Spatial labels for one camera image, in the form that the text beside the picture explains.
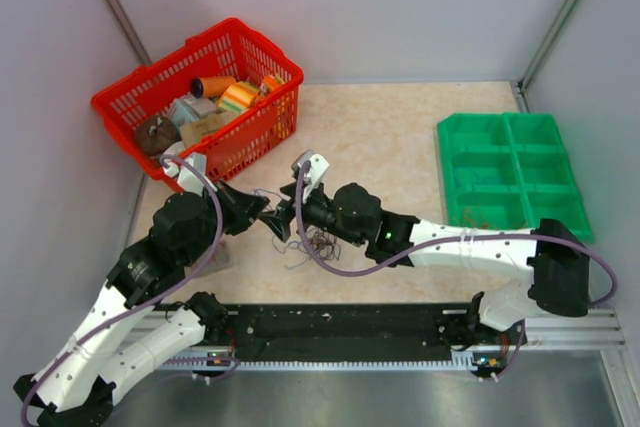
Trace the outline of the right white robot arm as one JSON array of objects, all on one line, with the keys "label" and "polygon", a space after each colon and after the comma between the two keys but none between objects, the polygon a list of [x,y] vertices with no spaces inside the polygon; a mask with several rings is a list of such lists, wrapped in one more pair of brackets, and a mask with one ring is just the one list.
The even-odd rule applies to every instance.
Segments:
[{"label": "right white robot arm", "polygon": [[508,282],[471,300],[467,331],[487,343],[522,320],[551,314],[587,315],[589,258],[560,221],[543,219],[534,229],[494,231],[436,224],[383,209],[378,197],[350,183],[329,197],[318,186],[299,202],[295,184],[284,199],[260,214],[281,241],[291,226],[316,227],[365,249],[367,258],[389,267],[453,267],[501,274]]}]

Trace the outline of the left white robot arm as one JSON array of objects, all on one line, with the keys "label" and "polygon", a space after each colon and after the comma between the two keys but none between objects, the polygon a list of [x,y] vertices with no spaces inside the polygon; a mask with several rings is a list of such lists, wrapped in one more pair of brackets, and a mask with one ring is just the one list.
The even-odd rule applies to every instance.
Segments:
[{"label": "left white robot arm", "polygon": [[87,316],[56,357],[18,378],[21,422],[37,408],[38,426],[101,426],[128,391],[180,351],[216,343],[227,311],[211,293],[179,303],[173,318],[123,347],[129,332],[166,297],[212,260],[223,235],[248,230],[268,206],[266,197],[223,181],[199,193],[171,195],[152,217],[148,234],[127,247],[108,273]]}]

